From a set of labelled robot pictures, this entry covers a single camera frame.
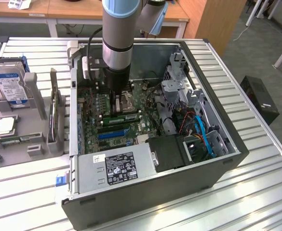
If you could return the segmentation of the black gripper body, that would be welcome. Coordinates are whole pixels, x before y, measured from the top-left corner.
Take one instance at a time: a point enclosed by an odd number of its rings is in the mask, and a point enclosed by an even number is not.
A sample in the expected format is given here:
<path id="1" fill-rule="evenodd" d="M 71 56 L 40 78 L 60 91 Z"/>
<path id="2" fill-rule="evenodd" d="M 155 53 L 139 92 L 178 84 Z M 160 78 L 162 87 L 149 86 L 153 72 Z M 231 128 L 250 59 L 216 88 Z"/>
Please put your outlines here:
<path id="1" fill-rule="evenodd" d="M 115 93 L 121 93 L 126 87 L 130 74 L 130 67 L 121 70 L 106 68 L 106 84 Z"/>

